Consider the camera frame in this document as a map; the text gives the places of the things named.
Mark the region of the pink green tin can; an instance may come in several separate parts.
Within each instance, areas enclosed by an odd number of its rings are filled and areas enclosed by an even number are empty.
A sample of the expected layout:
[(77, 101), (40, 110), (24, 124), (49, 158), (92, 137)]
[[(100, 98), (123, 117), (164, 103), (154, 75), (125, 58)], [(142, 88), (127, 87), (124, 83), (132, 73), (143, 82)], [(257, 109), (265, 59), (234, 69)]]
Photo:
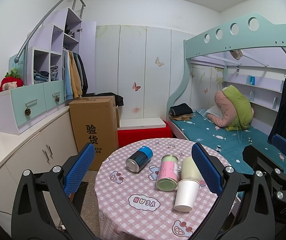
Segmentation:
[(160, 191), (173, 191), (178, 183), (178, 158), (167, 154), (162, 157), (156, 187)]

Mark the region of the cream yellow plastic cup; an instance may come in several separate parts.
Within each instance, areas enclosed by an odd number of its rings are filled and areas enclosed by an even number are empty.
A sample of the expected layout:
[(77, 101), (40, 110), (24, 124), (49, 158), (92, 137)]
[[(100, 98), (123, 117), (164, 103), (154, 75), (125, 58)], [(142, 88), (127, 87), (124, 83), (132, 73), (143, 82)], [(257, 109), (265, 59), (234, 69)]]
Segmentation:
[(193, 158), (187, 157), (182, 161), (181, 168), (181, 180), (183, 179), (191, 179), (200, 182), (202, 180), (202, 175), (200, 174)]

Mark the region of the pink green rolled quilt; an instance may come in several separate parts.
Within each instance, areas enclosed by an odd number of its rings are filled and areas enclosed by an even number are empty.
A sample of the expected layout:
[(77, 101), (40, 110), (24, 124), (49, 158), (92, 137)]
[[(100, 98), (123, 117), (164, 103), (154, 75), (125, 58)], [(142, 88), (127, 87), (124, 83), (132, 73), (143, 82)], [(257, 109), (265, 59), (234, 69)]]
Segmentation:
[(207, 118), (227, 131), (246, 130), (250, 128), (254, 110), (249, 100), (233, 85), (217, 91), (214, 96), (215, 105), (223, 111), (223, 118), (208, 114)]

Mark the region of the white pillow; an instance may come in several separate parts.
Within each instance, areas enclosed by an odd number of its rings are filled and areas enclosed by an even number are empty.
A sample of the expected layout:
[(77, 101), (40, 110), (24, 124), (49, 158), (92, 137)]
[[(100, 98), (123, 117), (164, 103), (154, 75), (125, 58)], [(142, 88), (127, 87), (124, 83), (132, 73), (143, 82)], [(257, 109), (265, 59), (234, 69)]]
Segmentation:
[(216, 117), (219, 118), (223, 118), (223, 111), (221, 110), (221, 108), (218, 105), (214, 105), (212, 107), (210, 107), (209, 109), (207, 109), (205, 111), (205, 113), (203, 114), (203, 116), (207, 116), (208, 114), (214, 115)]

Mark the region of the small blue box on shelf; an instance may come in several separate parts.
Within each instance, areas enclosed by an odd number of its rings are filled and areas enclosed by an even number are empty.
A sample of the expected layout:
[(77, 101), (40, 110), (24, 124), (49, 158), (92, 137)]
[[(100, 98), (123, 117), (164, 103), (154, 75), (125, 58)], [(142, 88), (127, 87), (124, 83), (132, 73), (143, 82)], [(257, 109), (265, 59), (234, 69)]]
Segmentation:
[(255, 77), (249, 76), (248, 77), (248, 84), (254, 86), (255, 85)]

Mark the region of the cream low cabinet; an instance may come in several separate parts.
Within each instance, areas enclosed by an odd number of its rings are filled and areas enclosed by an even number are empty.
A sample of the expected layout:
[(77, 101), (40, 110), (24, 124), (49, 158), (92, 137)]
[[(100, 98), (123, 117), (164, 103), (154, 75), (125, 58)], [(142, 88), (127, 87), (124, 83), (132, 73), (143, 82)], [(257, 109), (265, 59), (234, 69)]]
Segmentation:
[(11, 233), (11, 215), (23, 171), (48, 172), (77, 148), (69, 108), (63, 107), (20, 135), (0, 132), (0, 226)]

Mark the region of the folded dark clothes pile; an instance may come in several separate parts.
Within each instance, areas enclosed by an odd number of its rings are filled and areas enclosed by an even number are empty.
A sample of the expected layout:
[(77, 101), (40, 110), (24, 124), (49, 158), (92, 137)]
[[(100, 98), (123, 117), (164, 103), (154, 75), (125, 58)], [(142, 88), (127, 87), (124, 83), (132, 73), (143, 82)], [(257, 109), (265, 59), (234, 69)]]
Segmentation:
[(168, 113), (171, 119), (178, 119), (181, 118), (182, 116), (185, 117), (186, 115), (189, 117), (191, 114), (193, 114), (193, 110), (186, 103), (181, 103), (179, 105), (170, 107)]

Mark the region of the pine cone drawer ornament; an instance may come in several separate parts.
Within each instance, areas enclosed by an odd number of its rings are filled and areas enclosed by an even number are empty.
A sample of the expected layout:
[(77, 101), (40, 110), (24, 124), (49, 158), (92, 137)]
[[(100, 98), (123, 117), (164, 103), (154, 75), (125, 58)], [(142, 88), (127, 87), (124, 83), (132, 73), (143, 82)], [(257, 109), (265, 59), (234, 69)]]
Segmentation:
[(25, 111), (24, 111), (24, 114), (25, 114), (26, 116), (30, 116), (30, 115), (31, 115), (31, 109), (26, 108)]

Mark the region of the tall cardboard box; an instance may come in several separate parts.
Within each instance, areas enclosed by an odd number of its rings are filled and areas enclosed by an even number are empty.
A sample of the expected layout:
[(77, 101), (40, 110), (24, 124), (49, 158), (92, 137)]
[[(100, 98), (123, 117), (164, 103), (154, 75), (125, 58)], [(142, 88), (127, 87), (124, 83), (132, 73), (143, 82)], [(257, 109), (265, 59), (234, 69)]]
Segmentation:
[(94, 96), (69, 103), (71, 125), (77, 149), (86, 143), (94, 146), (89, 169), (99, 170), (102, 163), (119, 148), (114, 96)]

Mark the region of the white board on box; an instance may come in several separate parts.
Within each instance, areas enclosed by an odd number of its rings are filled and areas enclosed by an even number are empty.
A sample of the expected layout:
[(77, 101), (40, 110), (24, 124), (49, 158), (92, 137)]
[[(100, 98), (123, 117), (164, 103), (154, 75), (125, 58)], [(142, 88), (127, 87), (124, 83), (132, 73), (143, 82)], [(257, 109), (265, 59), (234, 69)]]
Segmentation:
[(161, 118), (121, 119), (118, 130), (165, 128)]

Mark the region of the hanging clothes row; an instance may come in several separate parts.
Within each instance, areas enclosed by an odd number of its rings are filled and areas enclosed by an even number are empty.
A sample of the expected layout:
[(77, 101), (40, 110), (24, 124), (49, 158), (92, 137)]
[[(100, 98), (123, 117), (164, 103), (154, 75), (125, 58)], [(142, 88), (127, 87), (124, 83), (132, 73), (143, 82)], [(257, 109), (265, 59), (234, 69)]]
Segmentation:
[(87, 94), (88, 81), (80, 55), (70, 50), (63, 49), (62, 57), (62, 78), (65, 100), (72, 100), (85, 96)]

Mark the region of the folded jeans in cubby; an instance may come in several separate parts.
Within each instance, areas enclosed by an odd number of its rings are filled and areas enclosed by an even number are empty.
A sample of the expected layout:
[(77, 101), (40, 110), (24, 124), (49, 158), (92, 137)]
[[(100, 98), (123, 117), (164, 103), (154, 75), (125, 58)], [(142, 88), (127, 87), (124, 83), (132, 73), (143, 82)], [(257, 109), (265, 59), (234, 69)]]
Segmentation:
[(50, 67), (50, 72), (34, 70), (34, 83), (44, 83), (58, 80), (59, 67), (57, 65)]

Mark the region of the white panel wardrobe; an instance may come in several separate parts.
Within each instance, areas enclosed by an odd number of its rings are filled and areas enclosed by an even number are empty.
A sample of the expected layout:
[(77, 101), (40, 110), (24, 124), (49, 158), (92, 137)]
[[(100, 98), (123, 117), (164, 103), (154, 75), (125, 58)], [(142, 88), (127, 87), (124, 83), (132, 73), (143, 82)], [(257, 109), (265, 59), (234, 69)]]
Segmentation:
[(99, 25), (95, 38), (95, 91), (123, 97), (122, 119), (167, 116), (167, 101), (184, 73), (181, 31), (138, 26)]

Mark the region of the black clothes behind box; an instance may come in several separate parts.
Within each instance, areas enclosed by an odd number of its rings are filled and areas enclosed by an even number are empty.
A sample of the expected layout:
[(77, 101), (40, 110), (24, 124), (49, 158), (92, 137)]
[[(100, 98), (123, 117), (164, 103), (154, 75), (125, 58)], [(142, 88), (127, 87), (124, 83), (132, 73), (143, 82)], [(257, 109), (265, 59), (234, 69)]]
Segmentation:
[(121, 107), (124, 105), (123, 97), (112, 92), (99, 93), (99, 94), (88, 93), (83, 95), (83, 97), (93, 97), (93, 96), (114, 96), (116, 107)]

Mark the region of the purple stair shelf unit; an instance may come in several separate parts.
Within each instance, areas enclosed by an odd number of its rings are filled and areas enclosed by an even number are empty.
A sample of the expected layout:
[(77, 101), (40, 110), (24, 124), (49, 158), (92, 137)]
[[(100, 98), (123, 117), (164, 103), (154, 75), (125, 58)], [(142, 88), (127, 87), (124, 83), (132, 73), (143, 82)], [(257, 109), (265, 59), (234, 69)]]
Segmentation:
[(32, 85), (33, 70), (49, 72), (50, 66), (61, 66), (63, 49), (80, 55), (86, 71), (87, 93), (95, 93), (96, 22), (83, 21), (71, 8), (51, 13), (38, 27), (18, 63), (9, 59), (9, 69), (16, 68), (24, 84)]

